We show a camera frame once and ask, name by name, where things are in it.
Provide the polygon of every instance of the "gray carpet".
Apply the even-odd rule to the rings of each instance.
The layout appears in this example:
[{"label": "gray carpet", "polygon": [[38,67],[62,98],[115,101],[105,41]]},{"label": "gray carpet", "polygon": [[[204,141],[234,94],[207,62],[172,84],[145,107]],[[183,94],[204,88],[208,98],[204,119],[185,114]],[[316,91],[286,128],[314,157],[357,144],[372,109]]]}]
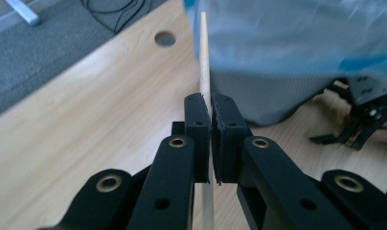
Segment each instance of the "gray carpet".
[{"label": "gray carpet", "polygon": [[[95,15],[112,28],[120,17],[118,28],[126,23],[125,29],[165,2],[96,0],[90,7],[111,11],[130,1],[133,4],[123,14]],[[81,1],[61,0],[38,15],[39,26],[23,21],[0,33],[0,114],[114,36]]]}]

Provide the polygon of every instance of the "light blue plastic bag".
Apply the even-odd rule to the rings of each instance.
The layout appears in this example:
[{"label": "light blue plastic bag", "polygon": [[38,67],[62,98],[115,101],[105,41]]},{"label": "light blue plastic bag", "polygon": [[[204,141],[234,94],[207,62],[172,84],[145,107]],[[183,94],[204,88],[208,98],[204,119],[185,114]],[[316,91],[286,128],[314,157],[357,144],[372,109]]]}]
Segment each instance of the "light blue plastic bag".
[{"label": "light blue plastic bag", "polygon": [[207,13],[214,90],[260,125],[340,77],[387,83],[387,0],[186,0],[185,10],[196,54]]}]

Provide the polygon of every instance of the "wooden skewer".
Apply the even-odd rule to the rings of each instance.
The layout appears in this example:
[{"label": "wooden skewer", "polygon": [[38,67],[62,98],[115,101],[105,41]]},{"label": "wooden skewer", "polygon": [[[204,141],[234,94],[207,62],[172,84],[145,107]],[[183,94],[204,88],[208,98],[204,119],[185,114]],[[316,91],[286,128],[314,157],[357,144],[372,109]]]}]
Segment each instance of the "wooden skewer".
[{"label": "wooden skewer", "polygon": [[[208,25],[206,20],[206,13],[200,14],[200,50],[199,50],[199,65],[200,65],[200,93],[205,100],[208,114],[211,117],[211,84],[209,72],[209,46],[208,46]],[[214,164],[212,161],[212,149],[209,150],[209,181],[210,184],[202,185],[202,215],[203,215],[203,229],[215,229],[214,218],[214,183],[213,171]]]}]

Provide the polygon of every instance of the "black cable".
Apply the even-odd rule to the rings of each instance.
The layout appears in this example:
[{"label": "black cable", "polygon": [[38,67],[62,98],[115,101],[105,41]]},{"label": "black cable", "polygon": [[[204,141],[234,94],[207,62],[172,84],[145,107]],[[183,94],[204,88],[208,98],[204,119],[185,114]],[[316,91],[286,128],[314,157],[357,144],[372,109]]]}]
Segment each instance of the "black cable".
[{"label": "black cable", "polygon": [[[90,0],[80,0],[80,2],[82,3],[83,7],[86,8],[91,13],[91,15],[94,17],[96,21],[98,21],[102,26],[104,26],[108,31],[112,32],[114,35],[117,35],[122,29],[124,29],[125,26],[137,15],[137,13],[141,11],[143,6],[146,4],[146,0],[141,1],[141,4],[138,6],[137,10],[134,13],[132,13],[131,16],[124,21],[124,23],[120,25],[119,23],[122,20],[122,17],[124,16],[124,14],[127,12],[130,12],[130,10],[137,5],[138,0],[130,0],[120,8],[115,10],[108,10],[108,11],[101,11],[101,10],[92,8],[90,4],[91,2]],[[151,4],[152,4],[152,0],[149,0],[148,11],[145,12],[145,15],[151,11],[151,7],[152,7]],[[113,14],[113,13],[120,14],[114,28],[107,25],[99,18],[100,14],[105,15],[105,14]]]}]

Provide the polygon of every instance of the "light wood tabletop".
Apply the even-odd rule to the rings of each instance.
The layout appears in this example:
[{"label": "light wood tabletop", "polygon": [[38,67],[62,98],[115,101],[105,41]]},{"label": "light wood tabletop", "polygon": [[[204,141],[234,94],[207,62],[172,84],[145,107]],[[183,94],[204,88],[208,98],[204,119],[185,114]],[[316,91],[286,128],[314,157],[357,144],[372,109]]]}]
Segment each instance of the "light wood tabletop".
[{"label": "light wood tabletop", "polygon": [[[106,169],[135,174],[151,164],[183,100],[199,91],[199,66],[181,0],[169,0],[0,116],[0,229],[55,225],[86,180]],[[159,32],[176,42],[162,47]],[[348,106],[326,92],[288,120],[252,127],[317,179],[344,169],[387,189],[387,146],[361,151],[308,137],[338,131]],[[193,228],[201,228],[196,190]],[[235,185],[215,185],[216,229],[248,229]]]}]

